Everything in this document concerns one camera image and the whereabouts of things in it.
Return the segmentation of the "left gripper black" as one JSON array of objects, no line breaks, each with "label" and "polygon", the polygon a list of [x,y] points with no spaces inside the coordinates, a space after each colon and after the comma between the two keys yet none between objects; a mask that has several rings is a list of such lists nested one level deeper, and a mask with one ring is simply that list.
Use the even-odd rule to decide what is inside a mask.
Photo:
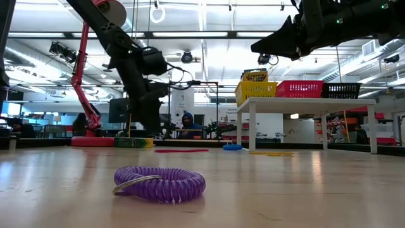
[{"label": "left gripper black", "polygon": [[143,47],[131,44],[109,44],[109,67],[117,69],[130,98],[130,105],[136,110],[136,119],[146,134],[158,135],[161,132],[159,98],[166,96],[168,89],[165,85],[152,85],[144,78],[142,50]]}]

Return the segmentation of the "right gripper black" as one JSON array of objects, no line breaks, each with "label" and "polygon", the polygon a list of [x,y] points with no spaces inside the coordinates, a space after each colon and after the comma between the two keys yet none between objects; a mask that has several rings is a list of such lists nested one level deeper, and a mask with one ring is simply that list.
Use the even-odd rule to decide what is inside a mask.
[{"label": "right gripper black", "polygon": [[288,16],[276,32],[252,44],[251,51],[295,61],[351,40],[350,19],[351,0],[301,0],[293,20]]}]

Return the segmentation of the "Crayola crayon box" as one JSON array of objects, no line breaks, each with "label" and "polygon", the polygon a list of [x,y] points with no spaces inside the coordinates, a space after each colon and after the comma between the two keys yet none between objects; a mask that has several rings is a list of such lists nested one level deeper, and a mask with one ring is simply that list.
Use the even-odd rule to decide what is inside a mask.
[{"label": "Crayola crayon box", "polygon": [[267,82],[268,81],[268,71],[266,68],[255,68],[244,70],[241,81],[250,82]]},{"label": "Crayola crayon box", "polygon": [[152,148],[153,146],[153,138],[116,137],[114,140],[116,148]]}]

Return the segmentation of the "red plastic mesh basket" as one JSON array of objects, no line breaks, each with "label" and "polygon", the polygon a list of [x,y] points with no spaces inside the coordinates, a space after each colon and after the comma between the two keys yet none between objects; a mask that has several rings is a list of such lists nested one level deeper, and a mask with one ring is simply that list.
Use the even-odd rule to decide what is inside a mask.
[{"label": "red plastic mesh basket", "polygon": [[285,80],[277,86],[278,98],[320,98],[322,80]]}]

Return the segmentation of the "red rubber band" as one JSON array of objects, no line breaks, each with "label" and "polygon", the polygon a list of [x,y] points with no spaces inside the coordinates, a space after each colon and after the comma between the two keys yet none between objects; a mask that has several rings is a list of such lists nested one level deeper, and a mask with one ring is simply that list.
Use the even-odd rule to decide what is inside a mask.
[{"label": "red rubber band", "polygon": [[156,149],[155,153],[203,153],[208,149]]}]

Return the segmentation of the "yellow plastic mesh basket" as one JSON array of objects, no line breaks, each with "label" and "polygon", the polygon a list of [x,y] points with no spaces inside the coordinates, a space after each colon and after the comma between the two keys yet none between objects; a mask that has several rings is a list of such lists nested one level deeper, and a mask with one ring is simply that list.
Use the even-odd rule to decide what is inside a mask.
[{"label": "yellow plastic mesh basket", "polygon": [[275,96],[277,82],[239,82],[235,89],[237,106],[242,105],[248,98],[272,98]]}]

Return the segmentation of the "purple spiral wrist coil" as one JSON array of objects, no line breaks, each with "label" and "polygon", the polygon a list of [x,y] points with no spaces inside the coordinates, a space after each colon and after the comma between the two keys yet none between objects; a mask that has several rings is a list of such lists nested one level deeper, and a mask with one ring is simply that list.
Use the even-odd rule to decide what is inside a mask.
[{"label": "purple spiral wrist coil", "polygon": [[194,200],[206,188],[205,178],[182,168],[122,167],[114,175],[113,194],[129,194],[159,203]]}]

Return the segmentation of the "black plastic mesh basket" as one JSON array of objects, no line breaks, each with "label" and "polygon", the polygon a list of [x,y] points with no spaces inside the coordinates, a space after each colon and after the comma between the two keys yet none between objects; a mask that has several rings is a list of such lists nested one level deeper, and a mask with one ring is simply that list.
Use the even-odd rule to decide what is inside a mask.
[{"label": "black plastic mesh basket", "polygon": [[358,99],[362,83],[324,83],[321,98]]}]

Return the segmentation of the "yellow rubber band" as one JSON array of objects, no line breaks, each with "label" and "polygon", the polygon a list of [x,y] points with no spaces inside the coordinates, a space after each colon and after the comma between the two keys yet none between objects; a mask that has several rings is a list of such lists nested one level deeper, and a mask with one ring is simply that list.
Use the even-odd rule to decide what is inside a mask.
[{"label": "yellow rubber band", "polygon": [[265,156],[293,156],[293,152],[268,152],[268,151],[250,151],[251,155],[265,155]]}]

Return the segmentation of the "red desk lamp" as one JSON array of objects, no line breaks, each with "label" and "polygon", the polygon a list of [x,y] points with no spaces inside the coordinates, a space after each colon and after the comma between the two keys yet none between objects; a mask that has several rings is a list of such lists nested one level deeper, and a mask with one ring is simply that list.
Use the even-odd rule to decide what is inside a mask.
[{"label": "red desk lamp", "polygon": [[[103,15],[115,25],[124,25],[127,19],[125,7],[118,0],[91,0],[92,3],[103,13]],[[71,77],[71,85],[74,88],[84,109],[85,116],[89,121],[89,126],[84,131],[84,136],[73,136],[72,146],[83,147],[113,147],[113,137],[100,137],[98,132],[101,127],[100,118],[101,114],[98,110],[88,101],[85,96],[82,85],[82,76],[84,66],[87,58],[86,49],[87,41],[89,38],[89,25],[83,22],[80,47],[78,50],[78,57],[73,68],[73,75]]]}]

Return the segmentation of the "white perforated metal shelf riser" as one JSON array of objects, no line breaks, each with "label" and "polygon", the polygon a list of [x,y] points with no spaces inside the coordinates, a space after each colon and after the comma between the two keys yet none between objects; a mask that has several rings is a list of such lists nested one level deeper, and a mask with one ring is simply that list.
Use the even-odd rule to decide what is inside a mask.
[{"label": "white perforated metal shelf riser", "polygon": [[367,107],[370,126],[370,152],[378,153],[374,99],[325,98],[248,98],[237,108],[237,144],[242,143],[242,114],[249,114],[249,142],[245,149],[256,150],[256,115],[258,113],[313,114],[321,117],[323,149],[328,149],[327,115],[360,107]]}]

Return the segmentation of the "black ceiling spotlight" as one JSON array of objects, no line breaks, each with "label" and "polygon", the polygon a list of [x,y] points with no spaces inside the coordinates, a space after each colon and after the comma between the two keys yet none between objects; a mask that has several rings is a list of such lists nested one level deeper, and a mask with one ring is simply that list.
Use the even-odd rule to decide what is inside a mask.
[{"label": "black ceiling spotlight", "polygon": [[49,52],[64,59],[67,63],[74,63],[77,60],[77,52],[62,46],[59,42],[52,42]]}]

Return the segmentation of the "red bin shelf rack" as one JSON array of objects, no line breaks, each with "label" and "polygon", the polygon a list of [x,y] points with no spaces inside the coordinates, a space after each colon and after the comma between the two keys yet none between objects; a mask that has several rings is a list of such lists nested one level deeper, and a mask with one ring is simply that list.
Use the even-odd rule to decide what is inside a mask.
[{"label": "red bin shelf rack", "polygon": [[[368,119],[368,109],[366,106],[351,109],[348,111],[350,116],[358,119],[357,131],[366,134],[368,141],[370,140],[370,124]],[[375,136],[376,142],[381,146],[395,146],[393,120],[386,119],[384,112],[375,112]]]}]

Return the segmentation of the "black metal gantry frame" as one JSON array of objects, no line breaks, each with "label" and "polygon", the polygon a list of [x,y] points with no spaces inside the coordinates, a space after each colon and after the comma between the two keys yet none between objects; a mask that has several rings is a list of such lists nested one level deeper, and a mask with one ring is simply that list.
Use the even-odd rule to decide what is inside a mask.
[{"label": "black metal gantry frame", "polygon": [[191,80],[182,82],[177,86],[171,87],[171,94],[168,103],[168,113],[170,122],[179,129],[175,132],[178,138],[178,132],[182,128],[182,116],[189,112],[194,117],[194,123],[202,127],[202,138],[206,137],[205,128],[211,122],[219,121],[219,104],[210,102],[210,94],[218,95],[219,85],[217,82],[205,82],[200,80]]}]

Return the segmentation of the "black aluminium table frame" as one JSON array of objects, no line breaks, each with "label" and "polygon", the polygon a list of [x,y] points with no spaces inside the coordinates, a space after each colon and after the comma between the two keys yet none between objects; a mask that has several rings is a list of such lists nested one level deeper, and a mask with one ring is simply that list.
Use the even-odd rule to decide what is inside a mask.
[{"label": "black aluminium table frame", "polygon": [[[11,141],[16,141],[17,148],[45,148],[55,146],[71,146],[71,138],[33,138],[19,139],[12,137],[0,137],[0,149],[8,149]],[[166,147],[191,147],[191,148],[221,148],[228,144],[227,141],[218,140],[155,140],[156,146]],[[258,142],[257,149],[323,149],[320,143],[267,143]],[[329,144],[329,149],[369,152],[370,146],[364,144]]]}]

